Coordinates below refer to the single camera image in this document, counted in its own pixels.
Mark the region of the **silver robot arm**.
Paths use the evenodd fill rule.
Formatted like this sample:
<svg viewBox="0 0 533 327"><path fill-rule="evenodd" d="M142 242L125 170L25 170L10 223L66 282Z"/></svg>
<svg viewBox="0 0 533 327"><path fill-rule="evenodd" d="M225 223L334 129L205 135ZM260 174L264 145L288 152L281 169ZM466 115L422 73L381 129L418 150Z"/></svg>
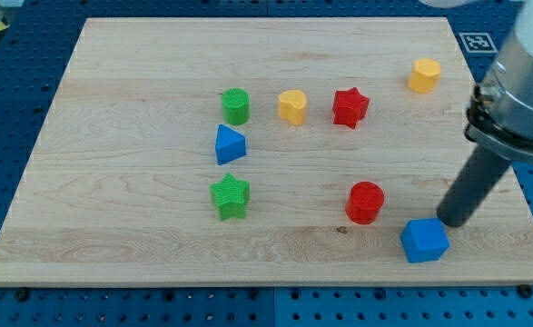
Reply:
<svg viewBox="0 0 533 327"><path fill-rule="evenodd" d="M504 171L533 164L533 0L526 1L467 110L465 136L476 144L467 167Z"/></svg>

